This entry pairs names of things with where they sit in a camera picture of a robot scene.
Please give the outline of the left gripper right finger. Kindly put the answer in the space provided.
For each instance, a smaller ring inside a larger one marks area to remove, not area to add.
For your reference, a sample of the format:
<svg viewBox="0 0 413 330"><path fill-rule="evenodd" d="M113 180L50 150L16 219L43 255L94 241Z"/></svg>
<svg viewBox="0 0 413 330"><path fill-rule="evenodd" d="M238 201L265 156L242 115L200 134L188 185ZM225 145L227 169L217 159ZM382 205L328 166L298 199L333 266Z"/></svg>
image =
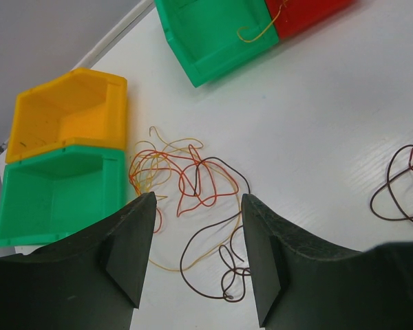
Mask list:
<svg viewBox="0 0 413 330"><path fill-rule="evenodd" d="M351 250L252 194L242 214L261 328L413 329L413 242Z"/></svg>

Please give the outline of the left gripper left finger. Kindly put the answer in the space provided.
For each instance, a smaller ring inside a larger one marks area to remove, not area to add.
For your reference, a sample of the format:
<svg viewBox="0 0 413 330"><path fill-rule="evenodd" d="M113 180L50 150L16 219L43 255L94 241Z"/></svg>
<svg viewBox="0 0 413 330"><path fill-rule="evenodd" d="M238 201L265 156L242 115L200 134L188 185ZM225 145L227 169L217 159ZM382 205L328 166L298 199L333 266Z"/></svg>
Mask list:
<svg viewBox="0 0 413 330"><path fill-rule="evenodd" d="M156 220L145 193L30 254L0 257L0 329L128 329Z"/></svg>

